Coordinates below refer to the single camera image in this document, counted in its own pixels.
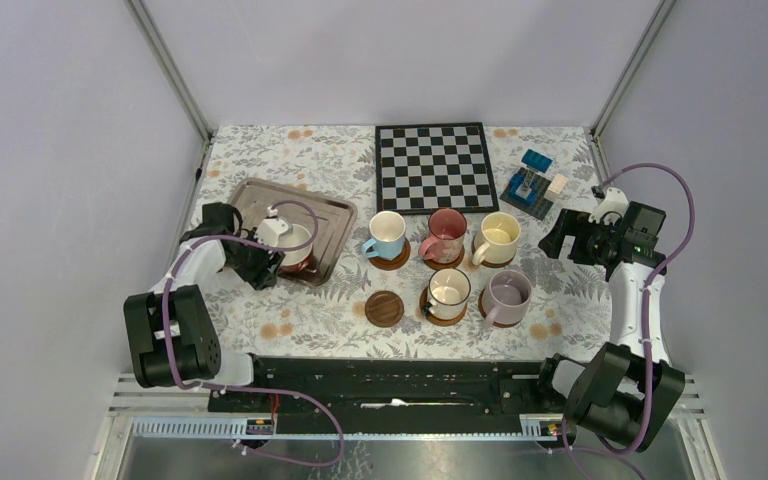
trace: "black and white checkered board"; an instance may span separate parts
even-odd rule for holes
[[[499,210],[480,123],[375,128],[378,211]]]

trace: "metal tray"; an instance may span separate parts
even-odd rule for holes
[[[357,207],[351,202],[258,178],[243,180],[231,196],[231,204],[243,214],[243,228],[247,229],[258,226],[266,218],[266,208],[280,200],[298,200],[313,209],[319,221],[319,234],[313,241],[314,261],[311,266],[303,272],[282,273],[279,276],[318,287],[334,273],[334,267],[337,266],[337,260],[340,259],[340,253],[357,218]],[[310,215],[297,205],[278,207],[278,215],[313,231]]]

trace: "wooden coaster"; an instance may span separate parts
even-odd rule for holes
[[[478,311],[481,312],[481,318],[487,318],[487,313],[484,312],[484,305],[481,304],[481,300],[484,298],[484,292],[486,290],[487,290],[486,288],[484,290],[482,290],[481,291],[481,295],[478,296]],[[515,327],[515,326],[519,325],[519,322],[512,323],[510,325],[504,325],[502,323],[493,322],[493,326],[497,327],[497,328],[511,328],[511,327]]]
[[[405,246],[402,247],[402,253],[400,253],[398,257],[392,260],[384,260],[381,257],[374,257],[369,259],[369,263],[371,263],[373,267],[379,270],[395,270],[397,268],[404,266],[404,264],[408,263],[409,258],[410,258],[410,242],[406,238]]]
[[[473,240],[473,242],[472,242],[472,253],[475,254],[475,240]],[[490,263],[487,260],[485,260],[485,261],[481,262],[481,265],[483,265],[483,266],[485,266],[487,268],[504,268],[504,267],[507,267],[508,265],[510,265],[511,262],[514,261],[515,257],[516,257],[516,255],[511,257],[511,259],[508,260],[505,263]]]
[[[405,314],[405,304],[393,292],[373,293],[363,308],[366,319],[376,327],[387,328],[399,323]]]
[[[437,263],[434,260],[426,260],[422,259],[423,262],[425,262],[426,265],[433,268],[434,270],[443,270],[444,268],[457,268],[458,265],[461,264],[463,261],[464,253],[466,253],[466,249],[461,246],[461,254],[458,255],[458,258],[455,259],[455,261],[451,263]]]
[[[425,290],[422,291],[422,295],[419,297],[419,309],[422,310],[425,306],[426,302],[428,302],[428,287],[425,287]],[[464,311],[460,313],[457,317],[451,319],[451,320],[442,320],[440,318],[435,317],[434,315],[426,315],[425,318],[428,319],[429,322],[433,323],[434,325],[437,325],[439,327],[451,327],[452,325],[460,322],[463,320],[463,317],[466,315],[467,307],[469,307],[469,302],[464,302]]]

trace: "wall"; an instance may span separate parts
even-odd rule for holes
[[[146,3],[214,125],[590,125],[658,0]]]
[[[75,479],[200,141],[121,1],[0,1],[0,479]]]
[[[670,266],[668,347],[694,373],[730,480],[768,478],[768,2],[679,2],[604,135],[614,171],[661,162],[690,183],[697,230]],[[628,173],[684,234],[680,188]]]

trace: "blue mug handle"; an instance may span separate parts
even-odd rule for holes
[[[376,244],[376,240],[374,238],[370,238],[366,241],[366,243],[363,244],[362,247],[360,247],[360,251],[366,255],[366,258],[375,258],[378,256],[378,252],[375,250],[369,251],[370,248],[372,248],[373,245]]]

